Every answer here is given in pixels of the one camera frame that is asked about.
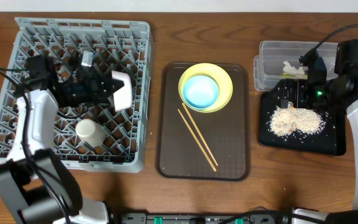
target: brown tray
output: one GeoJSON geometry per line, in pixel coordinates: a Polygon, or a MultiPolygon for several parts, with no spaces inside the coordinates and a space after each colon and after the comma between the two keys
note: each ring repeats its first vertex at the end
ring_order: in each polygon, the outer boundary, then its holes
{"type": "Polygon", "coordinates": [[[218,65],[227,71],[233,82],[230,102],[213,113],[189,109],[219,164],[214,172],[178,113],[180,109],[195,131],[178,92],[182,73],[192,65],[195,63],[171,63],[164,68],[157,170],[168,178],[244,180],[250,172],[247,72],[238,65],[218,65]]]}

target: light blue bowl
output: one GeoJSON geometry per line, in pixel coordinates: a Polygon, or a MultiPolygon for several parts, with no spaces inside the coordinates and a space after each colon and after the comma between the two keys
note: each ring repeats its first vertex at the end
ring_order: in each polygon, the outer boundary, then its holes
{"type": "Polygon", "coordinates": [[[214,104],[218,96],[218,85],[212,78],[204,75],[189,78],[183,87],[183,97],[186,103],[198,110],[214,104]]]}

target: wooden tabletop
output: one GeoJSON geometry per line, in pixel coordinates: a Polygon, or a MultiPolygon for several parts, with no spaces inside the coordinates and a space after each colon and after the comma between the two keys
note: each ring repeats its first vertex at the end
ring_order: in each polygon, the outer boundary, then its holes
{"type": "MultiPolygon", "coordinates": [[[[56,17],[146,21],[155,41],[145,167],[138,174],[73,170],[84,197],[123,210],[150,213],[239,213],[256,206],[306,207],[324,212],[351,209],[355,188],[354,147],[349,123],[347,152],[331,157],[261,146],[257,140],[260,92],[253,59],[263,40],[320,41],[358,14],[298,13],[0,13],[0,67],[6,67],[19,31],[14,18],[56,17]],[[166,179],[155,169],[162,70],[170,62],[232,63],[249,74],[251,172],[242,182],[166,179]]],[[[358,29],[334,36],[358,38],[358,29]]],[[[12,223],[0,199],[0,223],[12,223]]]]}

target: yellow bowl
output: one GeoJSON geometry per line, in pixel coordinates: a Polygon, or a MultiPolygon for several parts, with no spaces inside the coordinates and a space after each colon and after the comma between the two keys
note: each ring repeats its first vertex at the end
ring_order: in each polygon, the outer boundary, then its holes
{"type": "Polygon", "coordinates": [[[223,68],[211,63],[199,63],[197,65],[191,66],[182,74],[179,80],[178,89],[181,100],[189,108],[202,113],[210,113],[222,109],[230,101],[231,95],[233,94],[233,83],[229,74],[227,74],[223,68]],[[183,97],[183,88],[186,81],[189,78],[195,77],[197,75],[205,75],[212,78],[219,88],[219,96],[215,103],[202,110],[190,106],[183,97]]]}

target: wooden chopstick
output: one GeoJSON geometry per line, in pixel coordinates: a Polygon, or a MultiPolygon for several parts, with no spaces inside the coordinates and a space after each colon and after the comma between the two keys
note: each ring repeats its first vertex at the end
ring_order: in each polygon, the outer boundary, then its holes
{"type": "Polygon", "coordinates": [[[179,109],[178,109],[178,112],[179,112],[181,118],[183,119],[183,121],[185,122],[187,128],[189,129],[191,135],[193,135],[193,138],[196,140],[196,142],[197,142],[198,146],[200,147],[201,151],[203,152],[203,154],[204,154],[206,160],[208,160],[208,162],[209,162],[209,164],[211,165],[212,169],[214,170],[214,172],[216,172],[216,168],[215,168],[214,164],[212,164],[211,160],[209,159],[208,155],[206,154],[206,152],[205,152],[203,146],[201,145],[200,141],[197,139],[196,134],[195,134],[194,131],[191,129],[190,125],[187,123],[185,117],[183,116],[183,114],[180,112],[179,109]]]}
{"type": "Polygon", "coordinates": [[[188,109],[186,107],[186,104],[182,103],[181,105],[184,107],[187,115],[189,116],[189,118],[190,118],[191,122],[193,123],[194,127],[196,128],[196,131],[197,131],[198,135],[200,136],[201,140],[203,141],[203,143],[204,143],[204,145],[206,147],[206,150],[208,150],[209,155],[211,155],[211,157],[212,157],[213,161],[215,162],[216,166],[218,166],[218,163],[216,162],[216,159],[215,159],[214,155],[212,154],[211,150],[209,149],[209,147],[208,147],[203,135],[201,134],[201,131],[198,129],[197,124],[194,122],[194,119],[191,116],[190,112],[188,111],[188,109]]]}

